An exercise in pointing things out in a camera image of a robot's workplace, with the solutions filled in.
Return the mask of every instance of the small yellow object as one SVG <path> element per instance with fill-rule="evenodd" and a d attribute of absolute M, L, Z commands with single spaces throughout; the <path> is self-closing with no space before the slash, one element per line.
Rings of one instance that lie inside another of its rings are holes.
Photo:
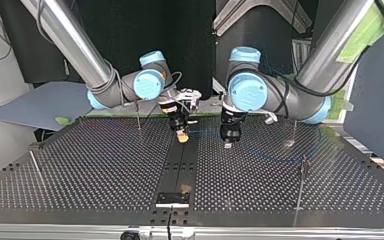
<path fill-rule="evenodd" d="M 189 140 L 189 136 L 186 133 L 178 134 L 177 139 L 179 140 L 180 143 L 185 143 Z"/>

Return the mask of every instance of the blue panel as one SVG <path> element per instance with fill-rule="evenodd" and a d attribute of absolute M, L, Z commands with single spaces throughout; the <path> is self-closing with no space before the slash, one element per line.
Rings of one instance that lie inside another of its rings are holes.
<path fill-rule="evenodd" d="M 230 53 L 229 61 L 260 63 L 261 52 L 251 47 L 237 47 Z"/>
<path fill-rule="evenodd" d="M 133 89 L 138 97 L 144 100 L 157 98 L 164 88 L 163 75 L 154 69 L 141 71 L 134 79 Z"/>
<path fill-rule="evenodd" d="M 308 124 L 318 124 L 323 122 L 327 116 L 329 115 L 330 108 L 332 107 L 332 98 L 326 97 L 325 101 L 323 102 L 322 107 L 319 109 L 319 111 L 311 116 L 310 118 L 302 121 L 304 123 Z"/>
<path fill-rule="evenodd" d="M 232 78 L 229 94 L 236 108 L 251 112 L 260 109 L 267 101 L 267 85 L 253 73 L 240 73 Z"/>
<path fill-rule="evenodd" d="M 102 105 L 95 97 L 95 95 L 93 95 L 93 93 L 89 90 L 87 91 L 87 99 L 89 99 L 89 103 L 90 105 L 95 108 L 95 109 L 99 109 L 99 110 L 102 110 L 102 109 L 106 109 L 108 107 Z"/>
<path fill-rule="evenodd" d="M 165 61 L 164 55 L 161 51 L 153 51 L 139 58 L 139 62 L 142 67 L 158 61 Z"/>
<path fill-rule="evenodd" d="M 55 117 L 76 119 L 92 108 L 84 84 L 49 82 L 0 107 L 0 121 L 59 131 Z"/>

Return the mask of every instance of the blue joint cap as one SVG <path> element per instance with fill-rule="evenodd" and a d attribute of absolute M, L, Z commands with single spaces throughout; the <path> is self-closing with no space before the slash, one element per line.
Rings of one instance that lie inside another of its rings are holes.
<path fill-rule="evenodd" d="M 244 112 L 260 109 L 267 101 L 267 85 L 253 73 L 239 73 L 229 84 L 229 94 L 236 108 Z"/>
<path fill-rule="evenodd" d="M 161 51 L 153 51 L 139 58 L 140 65 L 142 67 L 158 61 L 165 61 L 164 55 Z"/>
<path fill-rule="evenodd" d="M 89 100 L 89 103 L 90 105 L 95 108 L 95 109 L 99 109 L 99 110 L 102 110 L 102 109 L 106 109 L 108 108 L 107 106 L 104 106 L 102 105 L 95 97 L 95 95 L 93 95 L 93 93 L 89 90 L 87 91 L 87 99 Z"/>
<path fill-rule="evenodd" d="M 144 100 L 157 98 L 164 89 L 164 77 L 155 69 L 142 70 L 133 80 L 133 90 Z"/>
<path fill-rule="evenodd" d="M 237 47 L 230 53 L 229 62 L 260 63 L 261 52 L 251 47 Z"/>
<path fill-rule="evenodd" d="M 302 122 L 308 124 L 318 124 L 323 122 L 329 115 L 330 108 L 332 107 L 332 98 L 326 97 L 322 107 L 313 116 L 303 120 Z"/>

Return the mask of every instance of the perforated metal table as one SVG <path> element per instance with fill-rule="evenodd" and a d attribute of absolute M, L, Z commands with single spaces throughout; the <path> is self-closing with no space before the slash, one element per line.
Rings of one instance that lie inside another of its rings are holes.
<path fill-rule="evenodd" d="M 384 170 L 333 130 L 248 117 L 224 149 L 219 123 L 199 118 L 182 145 L 166 119 L 80 119 L 34 152 L 41 171 L 26 155 L 0 172 L 0 224 L 384 228 Z M 189 208 L 169 218 L 161 192 Z"/>

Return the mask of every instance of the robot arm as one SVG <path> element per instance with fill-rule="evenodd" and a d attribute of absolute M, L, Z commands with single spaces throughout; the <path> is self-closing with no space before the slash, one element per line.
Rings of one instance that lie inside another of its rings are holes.
<path fill-rule="evenodd" d="M 97 109 L 123 105 L 139 99 L 156 99 L 169 115 L 170 126 L 187 141 L 187 117 L 196 110 L 201 94 L 197 91 L 178 91 L 170 69 L 160 51 L 142 56 L 142 70 L 120 78 L 118 71 L 100 55 L 73 16 L 65 1 L 21 0 L 36 18 L 38 28 L 48 34 L 86 82 L 88 99 Z"/>
<path fill-rule="evenodd" d="M 351 63 L 339 60 L 341 53 L 372 7 L 377 6 L 384 17 L 384 7 L 374 5 L 375 2 L 344 1 L 317 42 L 316 49 L 291 82 L 260 73 L 261 53 L 258 50 L 248 47 L 233 49 L 229 59 L 228 92 L 221 114 L 220 135 L 225 146 L 231 147 L 232 143 L 239 141 L 241 123 L 249 112 L 258 109 L 309 124 L 325 120 L 332 104 L 329 96 L 346 84 L 368 46 L 353 46 L 360 48 Z"/>
<path fill-rule="evenodd" d="M 323 121 L 330 110 L 329 97 L 307 94 L 259 72 L 260 57 L 257 49 L 249 47 L 238 47 L 231 52 L 220 128 L 226 147 L 240 140 L 240 125 L 249 112 L 264 109 L 315 124 Z"/>

